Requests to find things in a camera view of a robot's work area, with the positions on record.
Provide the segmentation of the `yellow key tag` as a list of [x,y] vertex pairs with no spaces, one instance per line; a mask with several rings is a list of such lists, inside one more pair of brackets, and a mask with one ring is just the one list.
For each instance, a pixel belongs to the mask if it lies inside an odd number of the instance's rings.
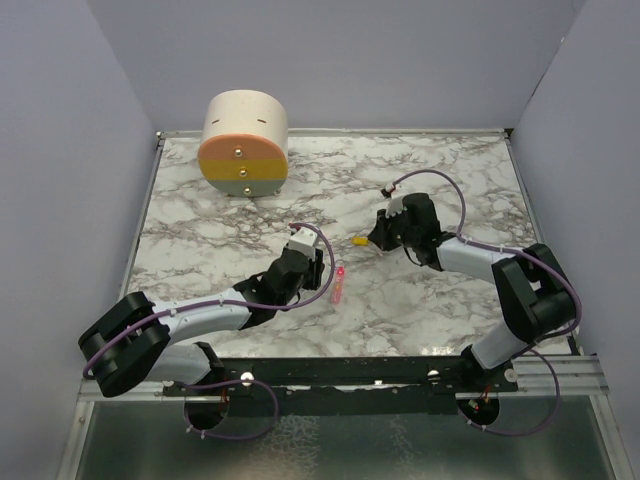
[[351,243],[356,246],[367,246],[369,240],[366,237],[356,236],[351,239]]

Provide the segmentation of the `pink strap keyring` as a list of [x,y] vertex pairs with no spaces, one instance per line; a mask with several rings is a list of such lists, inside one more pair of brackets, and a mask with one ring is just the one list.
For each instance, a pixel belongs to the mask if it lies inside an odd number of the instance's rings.
[[346,269],[344,266],[338,266],[334,272],[333,286],[331,291],[331,303],[337,305],[341,301]]

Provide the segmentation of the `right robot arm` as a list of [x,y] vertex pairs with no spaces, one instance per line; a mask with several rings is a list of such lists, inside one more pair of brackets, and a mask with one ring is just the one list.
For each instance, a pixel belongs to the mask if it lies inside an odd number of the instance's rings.
[[420,267],[494,285],[502,321],[461,353],[459,378],[469,390],[483,390],[494,381],[495,369],[577,319],[576,294],[548,246],[500,249],[461,240],[441,229],[425,193],[392,199],[378,210],[367,239],[383,252],[403,249]]

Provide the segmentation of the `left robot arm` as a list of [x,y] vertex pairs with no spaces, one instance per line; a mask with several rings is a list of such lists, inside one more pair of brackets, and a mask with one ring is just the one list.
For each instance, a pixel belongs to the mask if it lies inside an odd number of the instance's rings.
[[154,303],[141,291],[127,294],[79,337],[86,374],[103,396],[122,395],[146,380],[174,344],[253,328],[293,309],[302,290],[320,288],[323,271],[319,248],[306,255],[284,247],[266,271],[192,303]]

